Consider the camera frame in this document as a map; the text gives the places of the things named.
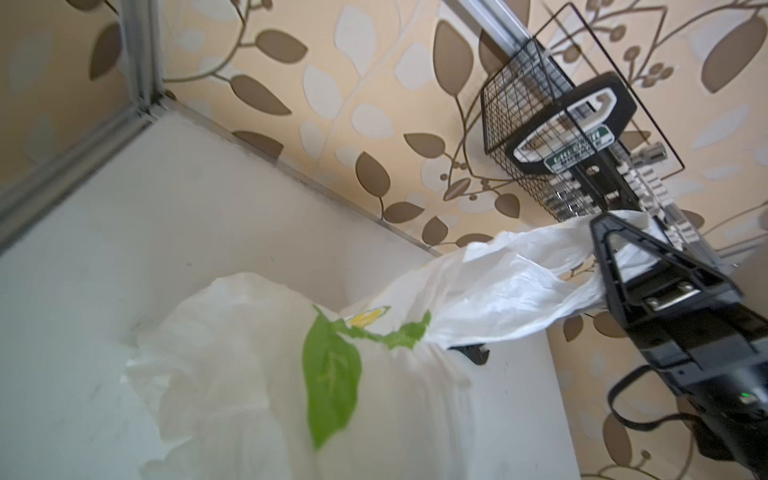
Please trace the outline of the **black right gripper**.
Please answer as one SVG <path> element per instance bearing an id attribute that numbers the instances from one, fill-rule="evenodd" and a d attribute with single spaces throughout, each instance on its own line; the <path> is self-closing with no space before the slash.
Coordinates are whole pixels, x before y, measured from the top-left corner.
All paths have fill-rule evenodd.
<path id="1" fill-rule="evenodd" d="M 767 320 L 720 271 L 611 213 L 590 221 L 610 313 L 694 415 L 703 455 L 767 471 Z"/>

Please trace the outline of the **white plastic bag lemon print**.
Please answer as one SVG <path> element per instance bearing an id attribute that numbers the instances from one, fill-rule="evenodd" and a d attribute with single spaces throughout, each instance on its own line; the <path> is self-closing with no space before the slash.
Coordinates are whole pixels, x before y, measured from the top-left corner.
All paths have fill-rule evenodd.
<path id="1" fill-rule="evenodd" d="M 450 349 L 516 340 L 601 303 L 591 218 L 502 232 L 341 312 L 254 273 L 213 281 L 138 343 L 125 380 L 161 459 L 144 479 L 464 479 L 472 384 Z"/>

